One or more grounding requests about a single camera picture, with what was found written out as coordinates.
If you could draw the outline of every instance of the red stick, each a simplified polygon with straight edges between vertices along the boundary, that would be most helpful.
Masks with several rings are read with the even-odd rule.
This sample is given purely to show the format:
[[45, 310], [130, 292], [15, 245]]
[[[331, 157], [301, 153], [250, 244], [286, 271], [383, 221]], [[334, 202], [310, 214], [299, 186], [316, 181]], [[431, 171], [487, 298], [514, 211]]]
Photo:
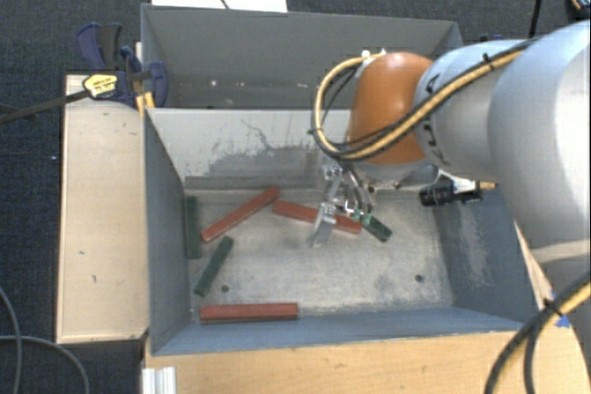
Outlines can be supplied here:
[[233, 210], [225, 217], [216, 221], [213, 225], [201, 230], [201, 240], [205, 243], [210, 242], [211, 240], [230, 230], [232, 227], [236, 227], [238, 223], [247, 219], [253, 213], [258, 212], [267, 204], [273, 202], [273, 200], [275, 200], [278, 196], [279, 188], [269, 187], [269, 189], [250, 199], [246, 204], [243, 204], [238, 209]]
[[295, 303], [204, 305], [199, 319], [201, 323], [296, 320], [297, 313]]
[[[289, 217], [290, 219], [314, 223], [316, 215], [318, 214], [318, 209], [301, 206], [299, 204], [294, 204], [293, 202], [287, 202], [286, 200], [276, 200], [273, 204], [273, 213]], [[363, 226], [360, 221], [352, 221], [344, 215], [337, 215], [334, 228], [336, 230], [343, 230], [344, 232], [359, 233]]]

